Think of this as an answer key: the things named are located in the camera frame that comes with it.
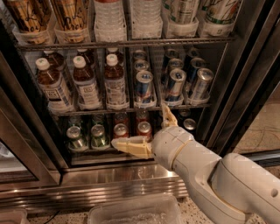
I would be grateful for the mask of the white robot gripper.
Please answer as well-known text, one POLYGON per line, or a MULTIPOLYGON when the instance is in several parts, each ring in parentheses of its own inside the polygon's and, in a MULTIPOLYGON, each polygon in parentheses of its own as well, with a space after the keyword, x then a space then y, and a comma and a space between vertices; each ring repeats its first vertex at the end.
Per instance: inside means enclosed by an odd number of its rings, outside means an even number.
POLYGON ((119 137, 111 141, 112 146, 118 151, 129 153, 143 159, 152 158, 168 171, 172 170, 172 163, 178 153, 190 141, 193 135, 177 126, 178 120, 165 104, 161 104, 163 121, 162 127, 151 143, 145 136, 119 137))

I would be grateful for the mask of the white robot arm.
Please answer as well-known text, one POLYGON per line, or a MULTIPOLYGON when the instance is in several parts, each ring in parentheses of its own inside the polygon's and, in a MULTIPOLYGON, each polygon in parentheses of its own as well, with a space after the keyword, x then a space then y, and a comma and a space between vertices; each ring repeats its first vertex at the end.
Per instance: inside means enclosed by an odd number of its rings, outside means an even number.
POLYGON ((280 224, 280 179, 243 155, 220 157, 178 126, 162 105, 162 129, 151 142, 144 136, 120 137, 113 147, 139 158, 154 158, 183 179, 196 206, 215 224, 245 224, 258 214, 280 224))

